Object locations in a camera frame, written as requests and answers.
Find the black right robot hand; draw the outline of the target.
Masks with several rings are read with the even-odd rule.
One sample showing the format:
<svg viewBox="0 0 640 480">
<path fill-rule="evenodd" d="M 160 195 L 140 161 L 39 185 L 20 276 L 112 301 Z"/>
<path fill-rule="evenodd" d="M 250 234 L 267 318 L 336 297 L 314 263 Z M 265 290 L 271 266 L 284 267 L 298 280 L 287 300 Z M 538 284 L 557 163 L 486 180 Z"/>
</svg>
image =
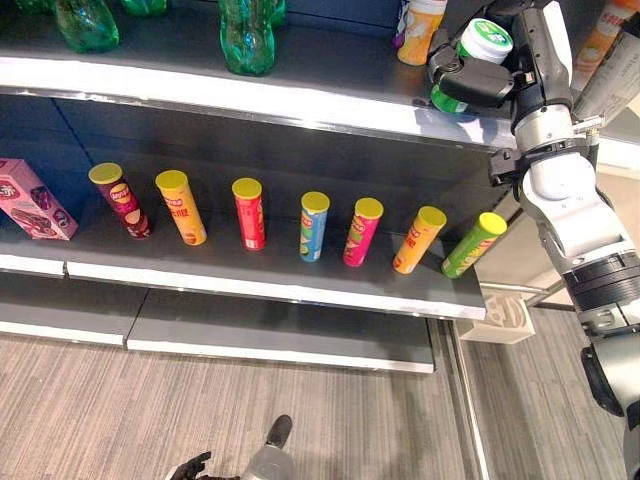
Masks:
<svg viewBox="0 0 640 480">
<path fill-rule="evenodd" d="M 450 35 L 443 27 L 432 39 L 427 58 L 433 85 L 449 97 L 482 108 L 512 103 L 516 118 L 542 107 L 571 108 L 571 62 L 563 61 L 557 39 L 567 41 L 566 27 L 554 35 L 545 12 L 555 4 L 534 1 L 493 1 L 480 7 L 471 20 L 489 20 L 503 28 L 513 41 L 507 58 L 495 64 L 456 51 L 463 28 Z"/>
</svg>

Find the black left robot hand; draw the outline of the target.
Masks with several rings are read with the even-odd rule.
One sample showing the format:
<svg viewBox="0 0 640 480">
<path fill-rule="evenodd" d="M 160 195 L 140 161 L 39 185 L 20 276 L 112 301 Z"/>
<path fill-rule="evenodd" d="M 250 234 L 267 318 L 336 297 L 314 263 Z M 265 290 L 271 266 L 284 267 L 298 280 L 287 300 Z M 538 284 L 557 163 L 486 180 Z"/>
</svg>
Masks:
<svg viewBox="0 0 640 480">
<path fill-rule="evenodd" d="M 212 457 L 211 451 L 203 452 L 188 461 L 173 467 L 165 480 L 239 480 L 239 476 L 221 477 L 204 473 L 206 462 Z"/>
</svg>

